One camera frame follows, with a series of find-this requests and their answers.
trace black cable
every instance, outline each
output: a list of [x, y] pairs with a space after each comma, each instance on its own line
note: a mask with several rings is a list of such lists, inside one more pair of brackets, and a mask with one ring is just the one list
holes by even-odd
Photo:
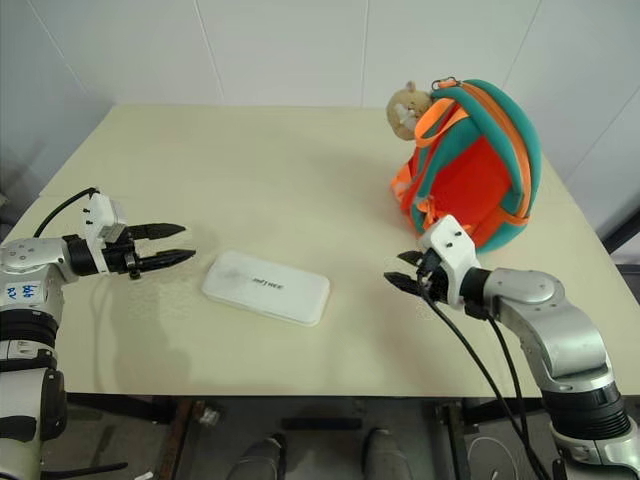
[[435, 302], [429, 297], [428, 293], [426, 292], [426, 289], [424, 288], [423, 277], [421, 275], [418, 275], [418, 285], [419, 285], [419, 288], [422, 289], [422, 298], [424, 299], [424, 301], [427, 302], [427, 304], [436, 313], [436, 315], [438, 315], [438, 317], [440, 317], [440, 319], [449, 327], [449, 329], [455, 334], [455, 336], [458, 337], [458, 340], [460, 340], [460, 342], [464, 345], [465, 349], [467, 350], [467, 353], [469, 353], [469, 355], [471, 356], [471, 358], [476, 363], [476, 365], [484, 375], [485, 379], [489, 383], [491, 390], [493, 390], [493, 394], [496, 396], [498, 403], [500, 404], [502, 410], [504, 411], [505, 415], [509, 419], [509, 422], [511, 423], [511, 426], [513, 427], [514, 431], [518, 435], [518, 438], [520, 438], [520, 441], [522, 442], [525, 449], [527, 449], [527, 451], [531, 453], [530, 460], [533, 459], [533, 462], [531, 462], [531, 467], [536, 473], [536, 476], [543, 480], [551, 480], [551, 477], [549, 476], [546, 469], [542, 465], [542, 462], [538, 458], [537, 454], [530, 447], [527, 448], [527, 441], [524, 438], [522, 430], [518, 426], [518, 423], [516, 422], [516, 419], [513, 416], [513, 413], [511, 412], [509, 405], [507, 405], [507, 402], [502, 396], [502, 393], [500, 393], [500, 390], [498, 389], [496, 382], [493, 380], [493, 377], [489, 373], [489, 370], [487, 370], [487, 367], [485, 367], [484, 363], [482, 362], [482, 360], [480, 359], [476, 351], [473, 349], [469, 341], [466, 339], [464, 334], [458, 329], [458, 327], [456, 327], [453, 321], [442, 310], [440, 310], [440, 308], [435, 304]]
[[487, 320], [489, 321], [491, 328], [493, 328], [496, 337], [498, 337], [498, 342], [500, 342], [502, 353], [504, 354], [504, 358], [507, 361], [507, 365], [509, 366], [509, 372], [511, 373], [511, 379], [513, 380], [513, 389], [516, 391], [516, 400], [518, 402], [518, 410], [520, 413], [520, 426], [522, 427], [522, 435], [527, 439], [527, 443], [529, 443], [530, 438], [529, 425], [527, 424], [527, 410], [524, 406], [524, 398], [522, 397], [522, 390], [520, 389], [520, 379], [518, 378], [518, 372], [516, 371], [516, 367], [513, 363], [511, 352], [509, 352], [507, 342], [504, 339], [504, 335], [502, 335], [502, 332], [500, 331], [500, 328], [498, 328], [496, 321], [491, 316], [489, 316]]
[[80, 198], [84, 197], [85, 195], [91, 196], [94, 193], [100, 193], [100, 190], [98, 190], [97, 188], [94, 188], [94, 187], [86, 188], [83, 191], [76, 193], [73, 197], [68, 198], [67, 200], [62, 202], [49, 215], [47, 215], [47, 218], [45, 218], [42, 221], [42, 223], [40, 224], [40, 226], [36, 230], [36, 233], [33, 234], [33, 236], [36, 237], [36, 238], [39, 237], [40, 234], [42, 233], [42, 231], [46, 228], [46, 226], [49, 225], [49, 222], [51, 222], [51, 220], [53, 220], [56, 215], [58, 215], [62, 210], [67, 208], [73, 202], [75, 202], [76, 200], [79, 200]]
[[40, 480], [59, 480], [62, 478], [76, 478], [85, 475], [94, 475], [96, 473], [115, 472], [127, 468], [127, 462], [113, 463], [111, 465], [100, 465], [98, 467], [79, 468], [77, 470], [65, 470], [58, 472], [43, 471], [40, 474]]
[[511, 379], [513, 380], [513, 388], [516, 392], [516, 402], [518, 403], [518, 410], [520, 413], [520, 425], [522, 427], [522, 437], [524, 442], [524, 449], [527, 457], [529, 458], [529, 463], [531, 463], [531, 467], [534, 469], [536, 474], [538, 474], [538, 470], [544, 469], [544, 467], [539, 463], [540, 460], [536, 457], [533, 448], [531, 447], [531, 439], [529, 437], [529, 425], [527, 424], [527, 410], [524, 406], [524, 397], [522, 396], [522, 389], [520, 388], [520, 379], [518, 378], [518, 372], [516, 371], [515, 364], [513, 363], [513, 358], [511, 357], [511, 352], [509, 351], [509, 346], [504, 339], [504, 335], [500, 331], [495, 319], [491, 316], [487, 317], [491, 328], [493, 329], [496, 337], [498, 338], [498, 342], [500, 343], [500, 347], [502, 348], [502, 353], [504, 354], [504, 358], [507, 361], [507, 365], [509, 366], [509, 372], [511, 373]]

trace stuffed animal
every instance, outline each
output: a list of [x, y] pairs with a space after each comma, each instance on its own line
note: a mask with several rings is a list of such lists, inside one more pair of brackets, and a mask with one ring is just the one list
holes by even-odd
[[393, 133], [403, 140], [413, 140], [416, 123], [431, 103], [431, 96], [427, 92], [416, 90], [413, 81], [394, 93], [387, 104], [387, 120]]

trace white wall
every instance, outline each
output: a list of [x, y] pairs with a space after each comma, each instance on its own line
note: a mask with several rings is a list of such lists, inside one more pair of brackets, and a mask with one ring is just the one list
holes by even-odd
[[0, 5], [0, 188], [14, 215], [112, 103], [382, 106], [406, 80], [449, 74], [525, 108], [598, 233], [640, 205], [637, 0]]

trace robotic arm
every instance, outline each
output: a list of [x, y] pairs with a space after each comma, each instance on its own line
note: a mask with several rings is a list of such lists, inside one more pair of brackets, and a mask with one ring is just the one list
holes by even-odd
[[596, 466], [617, 466], [628, 473], [622, 478], [640, 479], [638, 427], [625, 412], [600, 332], [566, 299], [560, 281], [542, 272], [480, 268], [473, 241], [452, 216], [420, 243], [424, 253], [400, 255], [418, 267], [418, 282], [397, 272], [385, 277], [472, 317], [491, 316], [518, 336], [569, 473], [572, 464], [576, 472], [580, 464], [594, 466], [595, 476], [569, 478], [612, 478], [611, 470], [598, 475]]
[[0, 247], [0, 478], [40, 478], [42, 442], [66, 425], [64, 377], [55, 340], [64, 303], [62, 287], [80, 276], [142, 272], [180, 263], [193, 250], [140, 258], [135, 240], [171, 236], [173, 224], [127, 226], [118, 204], [94, 193], [86, 240], [77, 235], [30, 238]]

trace orange strap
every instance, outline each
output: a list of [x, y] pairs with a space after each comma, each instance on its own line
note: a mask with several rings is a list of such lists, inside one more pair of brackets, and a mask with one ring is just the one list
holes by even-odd
[[525, 146], [524, 140], [509, 116], [500, 107], [498, 102], [491, 97], [491, 95], [470, 83], [463, 83], [462, 88], [489, 112], [496, 123], [511, 140], [516, 160], [520, 167], [523, 193], [522, 201], [520, 202], [516, 216], [523, 218], [527, 214], [527, 210], [531, 203], [531, 167], [529, 165], [529, 155], [527, 153], [527, 147]]
[[500, 205], [496, 206], [487, 218], [476, 225], [475, 230], [470, 233], [473, 242], [478, 247], [484, 246], [485, 243], [498, 231], [503, 223], [510, 223], [517, 227], [522, 227], [529, 223], [529, 217], [517, 217], [506, 212]]
[[467, 118], [469, 116], [467, 112], [465, 112], [462, 108], [459, 108], [458, 111], [454, 113], [451, 116], [451, 118], [449, 118], [447, 123], [445, 123], [440, 128], [438, 133], [427, 138], [422, 138], [422, 136], [425, 133], [427, 133], [429, 129], [432, 128], [438, 122], [438, 120], [440, 120], [440, 117], [442, 117], [442, 115], [454, 103], [455, 103], [455, 100], [451, 98], [441, 98], [436, 103], [431, 105], [429, 110], [427, 110], [426, 113], [422, 117], [420, 117], [420, 120], [418, 120], [418, 123], [416, 124], [416, 129], [414, 131], [415, 137], [416, 137], [416, 145], [418, 147], [421, 147], [421, 148], [428, 147], [433, 142], [435, 142], [440, 135], [442, 135], [449, 128], [451, 128], [456, 122], [459, 122], [463, 118]]

